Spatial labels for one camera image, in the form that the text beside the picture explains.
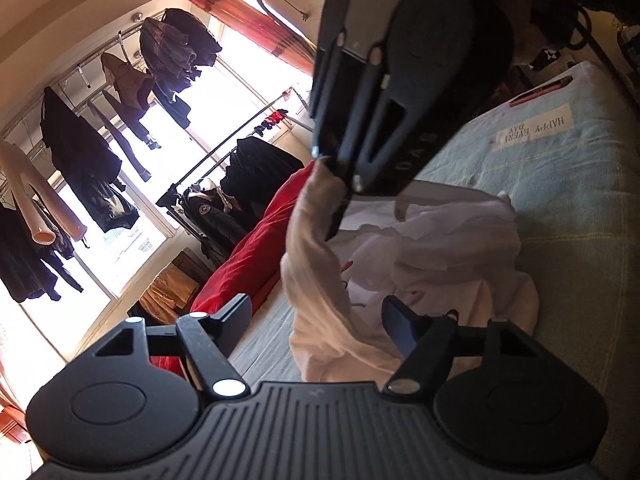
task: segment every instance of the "bed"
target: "bed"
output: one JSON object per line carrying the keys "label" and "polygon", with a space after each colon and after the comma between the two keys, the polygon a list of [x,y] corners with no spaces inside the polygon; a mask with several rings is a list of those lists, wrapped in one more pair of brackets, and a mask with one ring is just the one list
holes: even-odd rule
{"label": "bed", "polygon": [[[613,480],[640,478],[638,125],[598,66],[566,75],[561,90],[469,123],[418,178],[510,195],[517,266],[540,295],[534,336],[607,400],[596,465]],[[251,386],[300,380],[292,321],[277,284],[230,357]]]}

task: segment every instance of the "white towel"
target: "white towel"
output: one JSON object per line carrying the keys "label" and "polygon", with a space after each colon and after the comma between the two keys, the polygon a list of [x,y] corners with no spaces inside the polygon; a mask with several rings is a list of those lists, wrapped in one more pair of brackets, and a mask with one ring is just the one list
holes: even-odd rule
{"label": "white towel", "polygon": [[508,198],[416,181],[398,198],[352,201],[325,242],[344,193],[318,161],[287,231],[282,280],[304,381],[384,385],[401,363],[382,327],[390,294],[417,314],[455,309],[462,325],[508,319],[532,333],[538,295],[530,276],[514,269],[520,240]]}

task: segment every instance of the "pink fabric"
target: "pink fabric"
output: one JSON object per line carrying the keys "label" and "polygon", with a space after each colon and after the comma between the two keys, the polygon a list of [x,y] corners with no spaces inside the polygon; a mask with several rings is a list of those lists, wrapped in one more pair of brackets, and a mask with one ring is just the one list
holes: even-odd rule
{"label": "pink fabric", "polygon": [[[215,314],[240,293],[251,297],[254,313],[260,308],[280,279],[280,260],[285,251],[289,218],[313,166],[312,161],[282,185],[258,225],[209,278],[194,300],[191,312]],[[152,362],[159,368],[182,375],[178,358],[154,357]]]}

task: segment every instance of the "power cord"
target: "power cord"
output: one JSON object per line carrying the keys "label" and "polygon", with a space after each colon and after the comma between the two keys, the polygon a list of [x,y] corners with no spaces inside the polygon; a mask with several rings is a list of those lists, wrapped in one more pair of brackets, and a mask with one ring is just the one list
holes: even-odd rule
{"label": "power cord", "polygon": [[291,33],[292,37],[295,38],[296,43],[298,44],[298,47],[302,48],[302,50],[304,50],[309,56],[311,56],[311,59],[315,59],[316,51],[311,47],[311,45],[309,45],[309,43],[306,41],[305,38],[300,36],[295,30],[292,30],[292,28],[290,28],[289,25],[284,23],[279,17],[277,17],[273,12],[271,12],[269,8],[264,4],[263,0],[256,0],[256,1],[258,2],[258,5],[260,5],[262,10],[267,14],[267,16],[272,18],[277,24],[279,24],[281,27],[285,28]]}
{"label": "power cord", "polygon": [[304,10],[300,10],[299,8],[297,8],[294,4],[292,4],[289,0],[282,0],[283,2],[285,2],[289,7],[291,7],[292,9],[296,10],[297,12],[300,13],[300,16],[302,16],[302,21],[306,22],[306,20],[309,19],[309,14],[308,12],[305,12]]}

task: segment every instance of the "hanging clothes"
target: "hanging clothes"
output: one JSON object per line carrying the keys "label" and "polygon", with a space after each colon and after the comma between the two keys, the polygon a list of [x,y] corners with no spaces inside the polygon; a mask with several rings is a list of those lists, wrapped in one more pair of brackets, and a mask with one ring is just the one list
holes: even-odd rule
{"label": "hanging clothes", "polygon": [[29,228],[18,211],[0,206],[0,225],[0,280],[14,301],[22,303],[43,294],[47,294],[53,301],[60,300],[60,295],[54,288],[58,279],[44,264],[42,257],[70,285],[82,291],[82,287],[66,272],[53,251],[36,244],[29,237]]}
{"label": "hanging clothes", "polygon": [[300,160],[277,146],[247,137],[238,140],[220,187],[236,197],[244,211],[252,210],[252,203],[265,208],[280,186],[303,167]]}
{"label": "hanging clothes", "polygon": [[85,118],[76,116],[50,87],[44,91],[40,128],[53,165],[98,226],[104,232],[131,229],[138,210],[111,186],[118,182],[122,161]]}
{"label": "hanging clothes", "polygon": [[192,67],[214,65],[222,47],[196,16],[182,9],[167,9],[162,21],[187,35],[188,45],[196,53]]}
{"label": "hanging clothes", "polygon": [[118,117],[122,119],[122,122],[127,125],[127,128],[131,130],[137,138],[144,142],[150,150],[162,148],[162,146],[160,146],[151,136],[149,130],[145,128],[144,124],[140,122],[140,119],[145,115],[144,112],[122,104],[106,90],[102,90],[102,95],[118,114]]}
{"label": "hanging clothes", "polygon": [[131,229],[138,220],[138,208],[105,181],[78,174],[65,176],[65,180],[102,232],[118,227]]}
{"label": "hanging clothes", "polygon": [[[58,254],[62,256],[65,260],[70,260],[74,256],[74,247],[71,243],[70,238],[66,235],[66,233],[60,230],[60,227],[56,224],[55,220],[50,218],[44,209],[38,204],[35,200],[32,200],[33,206],[37,209],[38,213],[42,217],[42,219],[46,222],[49,229],[55,233],[56,239],[50,245],[41,245],[32,240],[33,248],[36,251],[36,256],[39,257],[43,262],[45,262],[51,269],[55,270],[57,274],[65,280],[69,285],[71,285],[78,292],[82,292],[84,289],[82,285],[80,285],[74,277],[66,270],[62,261],[58,257]],[[16,211],[20,214],[20,208],[17,207]],[[26,233],[27,237],[29,236],[28,226],[26,222],[21,222],[23,231]]]}
{"label": "hanging clothes", "polygon": [[74,257],[74,245],[71,242],[71,238],[66,234],[65,230],[60,227],[60,224],[56,222],[56,219],[47,211],[37,200],[32,200],[34,208],[47,225],[47,228],[56,236],[53,243],[47,246],[52,251],[56,251],[65,260],[70,260]]}
{"label": "hanging clothes", "polygon": [[149,173],[149,171],[145,169],[145,167],[140,163],[140,161],[137,160],[136,155],[133,153],[133,150],[131,149],[131,145],[129,144],[129,141],[122,135],[120,130],[117,129],[114,126],[114,124],[111,123],[111,121],[108,120],[107,117],[105,117],[105,115],[100,110],[98,110],[96,105],[94,105],[91,101],[89,101],[87,103],[87,106],[89,107],[89,110],[91,110],[91,112],[94,114],[94,116],[97,119],[100,119],[102,121],[102,124],[104,124],[104,126],[107,128],[109,133],[113,136],[113,138],[116,140],[118,145],[122,148],[122,151],[124,152],[127,159],[129,159],[129,162],[133,166],[133,169],[136,170],[136,173],[139,174],[140,178],[144,182],[148,181],[151,178],[151,173]]}
{"label": "hanging clothes", "polygon": [[224,212],[219,196],[212,197],[186,190],[182,194],[180,204],[187,218],[196,224],[207,238],[222,247],[226,256],[231,254],[238,242],[251,230],[243,228],[233,216]]}
{"label": "hanging clothes", "polygon": [[168,23],[146,18],[140,29],[140,52],[146,66],[168,99],[191,86],[200,76],[193,67],[195,51],[189,38]]}
{"label": "hanging clothes", "polygon": [[108,52],[100,56],[100,61],[107,83],[116,89],[120,102],[142,112],[149,110],[148,98],[154,87],[153,77]]}
{"label": "hanging clothes", "polygon": [[164,111],[171,115],[178,126],[186,130],[191,124],[191,121],[187,118],[189,112],[191,112],[191,107],[180,99],[180,96],[174,95],[174,101],[169,99],[157,84],[154,86],[154,95],[158,98],[158,102],[164,108]]}
{"label": "hanging clothes", "polygon": [[0,170],[4,173],[9,188],[14,194],[15,203],[23,212],[34,241],[40,244],[51,244],[56,235],[34,208],[31,200],[33,190],[38,193],[64,231],[75,241],[82,239],[87,227],[49,185],[47,179],[34,168],[25,153],[4,140],[0,141]]}

